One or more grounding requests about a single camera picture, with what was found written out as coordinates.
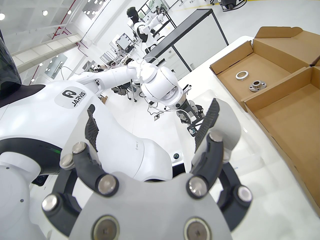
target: jarvis logo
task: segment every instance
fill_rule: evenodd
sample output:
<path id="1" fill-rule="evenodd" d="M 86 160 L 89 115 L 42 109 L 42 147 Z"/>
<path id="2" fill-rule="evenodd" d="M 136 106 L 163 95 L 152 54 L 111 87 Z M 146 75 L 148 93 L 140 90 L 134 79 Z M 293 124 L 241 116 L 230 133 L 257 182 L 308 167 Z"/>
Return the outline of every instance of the jarvis logo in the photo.
<path id="1" fill-rule="evenodd" d="M 86 96 L 86 93 L 84 91 L 80 92 L 77 97 L 74 98 L 73 100 L 73 107 L 76 107 L 76 105 L 82 100 L 83 97 Z"/>
<path id="2" fill-rule="evenodd" d="M 78 87 L 67 87 L 54 99 L 55 103 L 63 108 L 76 108 L 87 96 L 87 93 Z"/>
<path id="3" fill-rule="evenodd" d="M 73 95 L 77 95 L 76 92 L 72 91 L 72 90 L 65 90 L 62 95 L 69 97 L 69 98 L 74 98 Z"/>

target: black robot head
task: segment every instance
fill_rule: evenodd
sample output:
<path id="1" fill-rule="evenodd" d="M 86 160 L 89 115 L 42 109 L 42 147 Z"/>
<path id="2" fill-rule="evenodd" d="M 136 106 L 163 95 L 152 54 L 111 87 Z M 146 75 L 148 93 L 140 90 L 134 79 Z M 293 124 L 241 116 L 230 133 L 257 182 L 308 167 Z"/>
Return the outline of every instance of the black robot head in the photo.
<path id="1" fill-rule="evenodd" d="M 138 12 L 135 7 L 130 7 L 127 9 L 127 16 L 131 19 L 133 19 L 133 18 L 139 19 L 139 15 L 138 15 Z"/>
<path id="2" fill-rule="evenodd" d="M 17 91 L 21 84 L 17 67 L 0 31 L 0 99 L 4 99 Z"/>

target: cardboard box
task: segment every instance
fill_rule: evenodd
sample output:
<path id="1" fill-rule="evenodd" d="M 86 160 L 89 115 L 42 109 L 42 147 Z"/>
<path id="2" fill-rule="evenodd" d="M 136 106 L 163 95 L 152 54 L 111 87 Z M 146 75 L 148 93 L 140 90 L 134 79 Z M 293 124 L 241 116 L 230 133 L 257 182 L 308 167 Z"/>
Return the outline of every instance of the cardboard box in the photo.
<path id="1" fill-rule="evenodd" d="M 104 97 L 101 98 L 101 101 L 102 101 L 104 104 L 106 104 L 107 99 L 108 99 L 108 96 L 104 96 Z"/>
<path id="2" fill-rule="evenodd" d="M 249 90 L 253 81 L 264 81 L 268 89 L 301 68 L 320 65 L 319 56 L 320 35 L 299 27 L 261 27 L 252 44 L 247 41 L 210 68 L 245 109 L 243 101 L 257 94 Z M 238 81 L 240 71 L 249 77 Z"/>
<path id="3" fill-rule="evenodd" d="M 320 67 L 305 67 L 244 101 L 320 217 Z"/>

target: electrical outlet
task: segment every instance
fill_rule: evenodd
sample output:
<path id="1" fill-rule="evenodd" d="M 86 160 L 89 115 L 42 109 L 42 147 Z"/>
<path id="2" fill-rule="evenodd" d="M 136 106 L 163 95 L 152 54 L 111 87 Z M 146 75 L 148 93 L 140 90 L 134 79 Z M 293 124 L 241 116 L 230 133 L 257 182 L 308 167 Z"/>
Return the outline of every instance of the electrical outlet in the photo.
<path id="1" fill-rule="evenodd" d="M 154 120 L 157 121 L 160 118 L 160 113 L 154 116 Z"/>

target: white tabletop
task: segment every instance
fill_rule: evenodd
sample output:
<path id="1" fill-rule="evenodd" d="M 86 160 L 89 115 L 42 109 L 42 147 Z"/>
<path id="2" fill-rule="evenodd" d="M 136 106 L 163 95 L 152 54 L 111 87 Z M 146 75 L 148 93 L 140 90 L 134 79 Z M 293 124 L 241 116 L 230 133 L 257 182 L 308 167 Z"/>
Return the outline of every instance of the white tabletop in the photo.
<path id="1" fill-rule="evenodd" d="M 238 117 L 244 131 L 254 139 L 257 145 L 255 149 L 259 150 L 257 153 L 260 153 L 263 160 L 262 164 L 255 166 L 253 170 L 248 166 L 249 172 L 240 175 L 241 183 L 253 192 L 254 199 L 247 216 L 233 231 L 233 239 L 320 239 L 320 219 L 287 165 L 256 122 L 240 107 L 209 69 L 212 63 L 245 41 L 252 39 L 249 36 L 240 37 L 182 78 L 179 85 L 181 87 L 186 84 L 192 85 L 187 95 L 189 100 L 207 90 L 212 90 L 215 98 L 227 102 Z M 194 150 L 183 147 L 183 151 L 184 161 L 191 161 Z M 215 185 L 210 194 L 217 199 L 220 189 L 220 185 Z"/>

